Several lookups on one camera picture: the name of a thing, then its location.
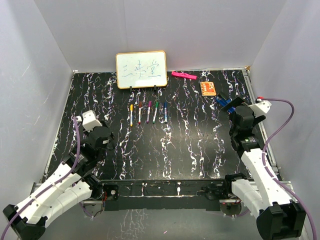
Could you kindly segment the white pen yellow tip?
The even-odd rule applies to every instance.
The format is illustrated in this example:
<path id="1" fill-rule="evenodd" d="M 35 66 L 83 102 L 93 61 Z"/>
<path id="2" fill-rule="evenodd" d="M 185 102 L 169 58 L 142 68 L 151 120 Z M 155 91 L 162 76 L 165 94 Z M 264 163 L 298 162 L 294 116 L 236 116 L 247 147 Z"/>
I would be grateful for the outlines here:
<path id="1" fill-rule="evenodd" d="M 133 127 L 133 110 L 130 110 L 130 127 Z"/>

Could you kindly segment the white pen red tip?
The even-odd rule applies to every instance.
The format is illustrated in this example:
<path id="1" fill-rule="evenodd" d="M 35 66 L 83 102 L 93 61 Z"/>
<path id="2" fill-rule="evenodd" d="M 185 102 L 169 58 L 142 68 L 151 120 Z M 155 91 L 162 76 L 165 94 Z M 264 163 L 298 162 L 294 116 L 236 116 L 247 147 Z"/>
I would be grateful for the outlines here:
<path id="1" fill-rule="evenodd" d="M 142 111 L 142 108 L 139 107 L 139 108 L 138 108 L 138 124 L 139 124 L 139 125 L 141 124 L 141 111 Z"/>

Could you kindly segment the white pen blue tip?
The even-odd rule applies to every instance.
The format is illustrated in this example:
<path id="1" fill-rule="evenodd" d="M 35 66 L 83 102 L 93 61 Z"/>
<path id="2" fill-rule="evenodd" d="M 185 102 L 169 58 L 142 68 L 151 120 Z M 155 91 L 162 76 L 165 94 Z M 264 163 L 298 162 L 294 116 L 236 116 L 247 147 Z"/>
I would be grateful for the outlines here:
<path id="1" fill-rule="evenodd" d="M 164 108 L 164 122 L 168 123 L 168 111 L 167 107 Z"/>

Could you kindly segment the white pen green tip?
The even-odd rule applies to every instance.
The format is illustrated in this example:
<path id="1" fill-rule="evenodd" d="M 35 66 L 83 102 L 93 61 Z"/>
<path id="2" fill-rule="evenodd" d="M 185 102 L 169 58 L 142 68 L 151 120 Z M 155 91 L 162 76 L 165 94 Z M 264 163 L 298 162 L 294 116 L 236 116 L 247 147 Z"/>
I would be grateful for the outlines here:
<path id="1" fill-rule="evenodd" d="M 153 113 L 153 119 L 152 119 L 153 124 L 155 124 L 156 122 L 157 112 L 158 112 L 158 107 L 156 106 Z"/>

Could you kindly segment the white pen purple tip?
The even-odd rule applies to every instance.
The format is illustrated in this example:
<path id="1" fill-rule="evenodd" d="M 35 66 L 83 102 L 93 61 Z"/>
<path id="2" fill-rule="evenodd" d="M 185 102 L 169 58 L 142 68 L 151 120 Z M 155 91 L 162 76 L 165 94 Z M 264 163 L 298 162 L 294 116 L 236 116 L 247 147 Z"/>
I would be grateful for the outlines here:
<path id="1" fill-rule="evenodd" d="M 146 123 L 148 124 L 150 121 L 150 112 L 151 112 L 151 107 L 149 106 L 147 109 L 147 119 L 146 119 Z"/>

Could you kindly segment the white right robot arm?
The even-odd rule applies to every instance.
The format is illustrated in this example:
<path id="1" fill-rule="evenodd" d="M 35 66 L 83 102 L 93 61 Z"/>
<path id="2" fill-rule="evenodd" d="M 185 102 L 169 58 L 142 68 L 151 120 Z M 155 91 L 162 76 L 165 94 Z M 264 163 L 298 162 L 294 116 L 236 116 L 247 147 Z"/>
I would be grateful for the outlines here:
<path id="1" fill-rule="evenodd" d="M 288 190 L 282 186 L 266 160 L 266 147 L 253 133 L 254 127 L 266 119 L 272 104 L 257 98 L 247 104 L 240 97 L 223 100 L 223 111 L 229 113 L 229 131 L 232 148 L 248 168 L 255 186 L 240 173 L 225 176 L 223 194 L 238 197 L 256 219 L 257 230 L 264 240 L 282 240 L 301 236 L 306 211 Z"/>

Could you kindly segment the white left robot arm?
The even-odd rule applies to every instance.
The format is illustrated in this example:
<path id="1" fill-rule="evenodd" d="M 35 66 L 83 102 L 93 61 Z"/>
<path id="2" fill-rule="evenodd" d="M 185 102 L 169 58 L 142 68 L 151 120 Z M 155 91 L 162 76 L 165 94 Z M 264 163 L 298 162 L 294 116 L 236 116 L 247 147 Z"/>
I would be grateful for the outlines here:
<path id="1" fill-rule="evenodd" d="M 12 229 L 21 240 L 38 240 L 59 216 L 84 200 L 97 200 L 103 195 L 103 184 L 92 173 L 107 150 L 113 150 L 114 135 L 104 120 L 90 130 L 74 125 L 76 145 L 54 173 L 25 200 L 3 209 L 8 223 L 1 239 Z"/>

